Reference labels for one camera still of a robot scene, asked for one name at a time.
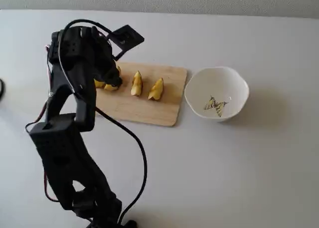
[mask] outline black robotic arm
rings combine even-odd
[[[95,26],[71,27],[77,22],[92,23],[109,35],[103,35]],[[113,56],[109,39],[122,49],[119,55]],[[86,19],[75,20],[64,30],[52,34],[48,60],[53,67],[46,118],[44,122],[37,123],[29,134],[42,158],[49,184],[58,201],[65,210],[72,210],[81,218],[93,218],[91,227],[121,227],[123,218],[123,214],[120,217],[121,201],[110,190],[103,172],[88,154],[80,134],[94,128],[96,111],[123,128],[139,143],[145,163],[143,186],[146,183],[147,165],[141,142],[131,131],[96,108],[94,85],[94,79],[121,85],[115,61],[143,41],[144,38],[128,25],[111,32],[99,23]],[[76,98],[76,112],[60,114],[70,95]],[[73,181],[80,182],[84,190],[75,191]],[[134,221],[126,224],[129,228],[136,226]]]

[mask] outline butterfly design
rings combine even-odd
[[[228,103],[228,102],[216,102],[215,98],[210,95],[210,100],[209,100],[209,102],[205,105],[204,110],[208,110],[208,109],[211,109],[211,108],[215,108],[215,109],[216,109],[216,112],[217,112],[217,115],[218,115],[219,117],[221,117],[221,115],[222,115],[222,113],[223,113],[223,108],[225,107],[225,105],[226,105],[227,103]]]

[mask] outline white table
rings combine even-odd
[[[246,107],[225,124],[197,117],[184,100],[174,128],[124,122],[149,162],[127,219],[141,228],[318,227],[319,20],[31,10],[0,11],[0,227],[87,225],[45,198],[41,160],[23,130],[47,95],[44,45],[76,18],[142,34],[123,61],[183,66],[189,77],[226,65],[250,86]],[[101,117],[83,136],[126,206],[142,182],[137,144]]]

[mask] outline wooden cutting board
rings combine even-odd
[[[117,65],[122,71],[123,84],[113,92],[97,89],[97,107],[115,119],[173,126],[177,120],[187,70],[130,62],[117,62]],[[140,71],[143,80],[140,97],[131,95],[132,80],[137,71]],[[148,100],[150,89],[161,77],[164,91],[160,101]]]

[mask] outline white bowl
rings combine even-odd
[[[214,67],[196,73],[184,94],[198,116],[222,122],[241,111],[249,96],[249,87],[234,69]]]

